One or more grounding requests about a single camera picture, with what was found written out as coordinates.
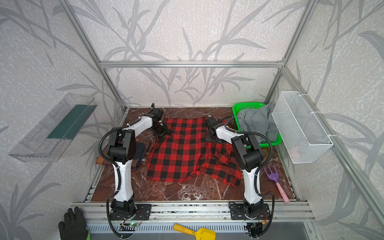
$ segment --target gray cloth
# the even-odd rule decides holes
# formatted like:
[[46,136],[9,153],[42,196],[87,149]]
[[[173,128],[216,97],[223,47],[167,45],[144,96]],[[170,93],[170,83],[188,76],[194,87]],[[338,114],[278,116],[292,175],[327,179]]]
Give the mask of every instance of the gray cloth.
[[[279,130],[271,115],[273,106],[269,103],[260,108],[246,108],[238,112],[237,119],[241,131],[257,132],[266,136],[271,142],[275,142]],[[257,141],[265,141],[262,137],[256,137]]]

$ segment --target yellow toy shovel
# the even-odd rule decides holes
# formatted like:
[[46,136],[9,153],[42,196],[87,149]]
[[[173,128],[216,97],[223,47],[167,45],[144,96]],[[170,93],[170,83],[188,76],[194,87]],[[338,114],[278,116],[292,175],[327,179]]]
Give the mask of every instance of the yellow toy shovel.
[[183,227],[179,224],[173,225],[173,230],[183,232],[189,235],[193,235],[196,237],[196,240],[215,240],[216,233],[212,230],[206,228],[200,228],[197,232],[194,232],[186,227]]

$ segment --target plaid cloth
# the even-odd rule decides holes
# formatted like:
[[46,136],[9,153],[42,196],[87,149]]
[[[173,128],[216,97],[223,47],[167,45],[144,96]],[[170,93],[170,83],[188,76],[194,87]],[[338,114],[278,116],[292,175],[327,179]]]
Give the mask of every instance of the plaid cloth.
[[164,119],[171,134],[155,142],[147,161],[147,180],[183,182],[199,174],[237,187],[241,171],[232,145],[205,141],[205,118]]

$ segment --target brown marble tabletop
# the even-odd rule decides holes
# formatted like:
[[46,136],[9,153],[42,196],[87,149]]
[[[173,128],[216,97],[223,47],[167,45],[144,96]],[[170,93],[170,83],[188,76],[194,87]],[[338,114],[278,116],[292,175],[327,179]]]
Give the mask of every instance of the brown marble tabletop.
[[[140,114],[145,114],[149,108],[131,108],[124,124],[133,122]],[[201,118],[214,116],[223,118],[232,116],[232,108],[163,108],[166,118]],[[155,138],[150,130],[144,131],[137,136],[154,142]],[[268,148],[262,148],[264,156],[269,154]],[[242,200],[244,194],[244,180],[241,179],[238,187],[230,186],[213,179],[209,175],[198,175],[182,183],[179,182],[157,182],[146,180],[146,159],[150,149],[144,156],[144,161],[136,170],[132,170],[132,189],[135,201],[175,201],[175,200]],[[281,160],[274,148],[273,156],[268,166],[275,166],[279,172],[279,183],[289,199],[295,199]],[[282,197],[274,181],[269,180],[262,170],[260,175],[260,188],[262,193],[272,191],[277,200]],[[99,183],[95,189],[91,201],[105,202],[107,196],[115,190],[114,172],[112,166],[106,166],[103,170]]]

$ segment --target black glove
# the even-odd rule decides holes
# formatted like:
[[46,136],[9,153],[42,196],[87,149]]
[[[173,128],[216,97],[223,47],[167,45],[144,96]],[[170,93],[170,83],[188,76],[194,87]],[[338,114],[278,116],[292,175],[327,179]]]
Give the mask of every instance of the black glove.
[[64,214],[64,221],[59,223],[61,240],[86,240],[88,237],[87,225],[79,207],[68,209]]

